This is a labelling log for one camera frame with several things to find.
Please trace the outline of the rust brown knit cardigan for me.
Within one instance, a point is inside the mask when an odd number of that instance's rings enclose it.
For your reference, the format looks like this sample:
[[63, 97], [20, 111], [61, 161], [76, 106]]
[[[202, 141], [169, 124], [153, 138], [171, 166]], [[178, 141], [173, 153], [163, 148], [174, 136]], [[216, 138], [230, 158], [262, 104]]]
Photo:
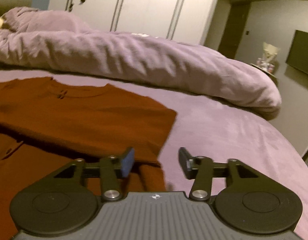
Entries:
[[135, 151], [124, 191], [164, 191], [158, 161], [176, 112], [113, 85], [69, 86], [51, 77], [0, 82], [0, 239], [16, 232], [9, 206], [22, 189], [73, 159]]

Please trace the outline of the purple bed sheet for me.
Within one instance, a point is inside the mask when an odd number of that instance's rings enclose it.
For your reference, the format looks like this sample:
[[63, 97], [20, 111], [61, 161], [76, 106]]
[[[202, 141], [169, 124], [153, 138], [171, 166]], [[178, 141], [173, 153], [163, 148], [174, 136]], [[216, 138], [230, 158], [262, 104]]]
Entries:
[[174, 110], [177, 114], [175, 122], [158, 156], [165, 190], [189, 191], [191, 188], [191, 182], [185, 179], [178, 164], [180, 147], [215, 162], [239, 159], [298, 194], [303, 214], [296, 233], [308, 239], [308, 168], [288, 140], [259, 115], [221, 99], [170, 89], [43, 70], [0, 70], [0, 82], [39, 77], [51, 77], [69, 86], [103, 87], [110, 84], [152, 98]]

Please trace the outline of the small side table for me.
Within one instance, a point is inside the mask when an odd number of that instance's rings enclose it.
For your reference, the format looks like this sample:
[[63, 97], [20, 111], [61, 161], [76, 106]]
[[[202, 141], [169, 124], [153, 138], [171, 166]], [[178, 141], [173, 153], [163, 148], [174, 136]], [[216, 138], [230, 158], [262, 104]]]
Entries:
[[278, 79], [277, 79], [273, 74], [271, 74], [270, 72], [268, 72], [268, 71], [262, 69], [261, 67], [257, 66], [256, 64], [252, 64], [252, 63], [251, 63], [250, 65], [251, 65], [252, 67], [254, 67], [254, 68], [260, 70], [260, 71], [263, 72], [264, 74], [266, 74], [266, 75], [274, 82], [274, 84], [278, 87]]

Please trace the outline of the dark door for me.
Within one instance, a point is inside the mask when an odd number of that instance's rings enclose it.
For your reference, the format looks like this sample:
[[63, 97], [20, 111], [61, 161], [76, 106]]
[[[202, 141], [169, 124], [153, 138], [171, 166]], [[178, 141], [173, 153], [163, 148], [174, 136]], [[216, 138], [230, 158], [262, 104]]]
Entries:
[[232, 5], [226, 26], [218, 47], [218, 52], [229, 59], [234, 59], [247, 22], [251, 4]]

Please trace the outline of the purple crumpled duvet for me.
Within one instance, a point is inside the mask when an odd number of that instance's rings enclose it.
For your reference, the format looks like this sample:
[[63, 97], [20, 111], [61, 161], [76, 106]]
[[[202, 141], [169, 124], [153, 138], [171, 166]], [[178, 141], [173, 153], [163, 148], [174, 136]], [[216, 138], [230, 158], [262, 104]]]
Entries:
[[1, 18], [0, 62], [223, 98], [266, 119], [281, 96], [264, 73], [218, 51], [139, 33], [103, 32], [65, 11], [16, 7]]

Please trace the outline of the white wardrobe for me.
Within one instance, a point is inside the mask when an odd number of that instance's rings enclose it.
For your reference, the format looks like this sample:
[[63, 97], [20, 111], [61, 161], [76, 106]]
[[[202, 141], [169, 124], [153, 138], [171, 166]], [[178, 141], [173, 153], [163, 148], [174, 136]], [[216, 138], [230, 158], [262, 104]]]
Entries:
[[102, 31], [147, 34], [203, 44], [217, 0], [50, 0]]

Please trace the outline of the black wall television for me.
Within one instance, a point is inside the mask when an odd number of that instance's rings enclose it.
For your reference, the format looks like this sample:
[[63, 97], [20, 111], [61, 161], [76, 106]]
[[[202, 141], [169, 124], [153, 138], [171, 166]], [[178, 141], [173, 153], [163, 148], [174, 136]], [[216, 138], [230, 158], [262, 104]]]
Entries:
[[286, 59], [287, 65], [308, 75], [308, 33], [295, 30], [290, 50]]

